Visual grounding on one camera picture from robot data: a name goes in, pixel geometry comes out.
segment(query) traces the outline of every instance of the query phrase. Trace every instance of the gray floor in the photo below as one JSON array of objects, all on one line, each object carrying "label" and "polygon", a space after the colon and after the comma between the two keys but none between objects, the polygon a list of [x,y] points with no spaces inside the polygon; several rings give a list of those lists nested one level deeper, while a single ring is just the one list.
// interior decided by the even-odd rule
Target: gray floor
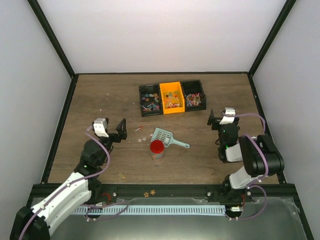
[{"label": "gray floor", "polygon": [[[246,203],[243,216],[263,206]],[[223,216],[118,216],[86,222],[81,215],[69,216],[52,240],[305,240],[299,210],[291,199],[268,197],[265,211],[244,221]]]}]

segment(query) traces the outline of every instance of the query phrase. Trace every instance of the wooden table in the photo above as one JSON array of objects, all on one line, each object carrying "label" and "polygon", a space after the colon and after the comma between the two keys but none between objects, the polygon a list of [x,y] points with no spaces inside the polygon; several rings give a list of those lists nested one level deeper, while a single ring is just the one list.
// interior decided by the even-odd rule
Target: wooden table
[{"label": "wooden table", "polygon": [[[207,109],[141,117],[139,85],[201,80]],[[109,118],[108,131],[126,118],[127,140],[114,143],[109,169],[99,176],[102,183],[126,184],[220,184],[242,162],[222,163],[218,158],[217,131],[207,125],[210,110],[216,115],[225,107],[237,114],[258,113],[246,74],[88,74],[80,75],[49,176],[49,183],[64,182],[79,162],[85,130],[96,118]],[[257,117],[242,117],[239,134],[261,134]],[[190,144],[186,149],[171,145],[164,159],[151,159],[150,139],[155,128],[173,133]],[[147,141],[138,142],[143,137]],[[277,176],[265,183],[278,183]]]}]

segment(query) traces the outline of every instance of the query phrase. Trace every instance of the white grille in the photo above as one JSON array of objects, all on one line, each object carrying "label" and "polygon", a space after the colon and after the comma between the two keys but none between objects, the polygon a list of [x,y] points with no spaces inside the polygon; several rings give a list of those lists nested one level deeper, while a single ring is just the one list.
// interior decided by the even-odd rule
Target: white grille
[{"label": "white grille", "polygon": [[[105,207],[103,209],[91,209],[89,215],[114,215],[123,210],[125,205]],[[73,215],[84,215],[88,211],[86,206],[79,206]],[[200,216],[224,216],[224,205],[129,205],[121,215],[200,215]]]}]

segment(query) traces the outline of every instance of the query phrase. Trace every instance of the scoop handle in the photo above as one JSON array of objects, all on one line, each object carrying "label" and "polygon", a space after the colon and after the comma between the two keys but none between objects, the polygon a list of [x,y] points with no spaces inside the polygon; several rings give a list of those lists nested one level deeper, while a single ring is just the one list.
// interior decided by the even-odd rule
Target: scoop handle
[{"label": "scoop handle", "polygon": [[177,144],[181,147],[184,147],[186,149],[190,148],[190,145],[188,143],[182,142],[182,141],[178,141],[178,140],[172,140],[172,144]]}]

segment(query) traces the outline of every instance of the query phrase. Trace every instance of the jar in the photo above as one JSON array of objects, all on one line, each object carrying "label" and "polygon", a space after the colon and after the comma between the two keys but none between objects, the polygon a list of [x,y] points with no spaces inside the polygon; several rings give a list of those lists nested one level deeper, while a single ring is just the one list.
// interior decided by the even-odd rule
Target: jar
[{"label": "jar", "polygon": [[151,157],[154,161],[161,161],[164,157],[165,145],[160,140],[154,140],[150,144]]}]

